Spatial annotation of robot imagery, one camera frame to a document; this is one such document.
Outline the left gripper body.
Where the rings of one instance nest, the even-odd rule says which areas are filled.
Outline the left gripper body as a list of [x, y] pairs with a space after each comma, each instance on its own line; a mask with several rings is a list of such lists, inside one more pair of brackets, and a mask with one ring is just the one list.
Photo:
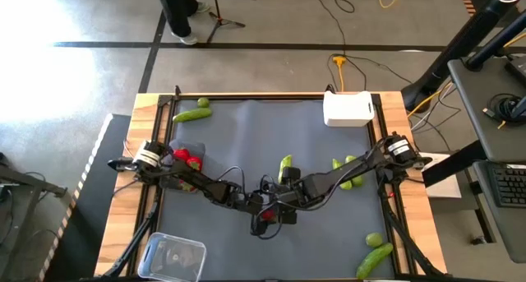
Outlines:
[[246, 194], [246, 212], [249, 215], [256, 216], [270, 206], [271, 203], [266, 192], [255, 190]]

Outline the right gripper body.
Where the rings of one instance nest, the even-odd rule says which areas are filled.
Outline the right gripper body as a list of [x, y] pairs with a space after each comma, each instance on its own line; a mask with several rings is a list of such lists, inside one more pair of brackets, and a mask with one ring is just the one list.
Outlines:
[[297, 211], [311, 211], [315, 197], [311, 194], [314, 173], [301, 176], [301, 170], [284, 167], [279, 186], [284, 190], [279, 194], [279, 220], [283, 224], [296, 224]]

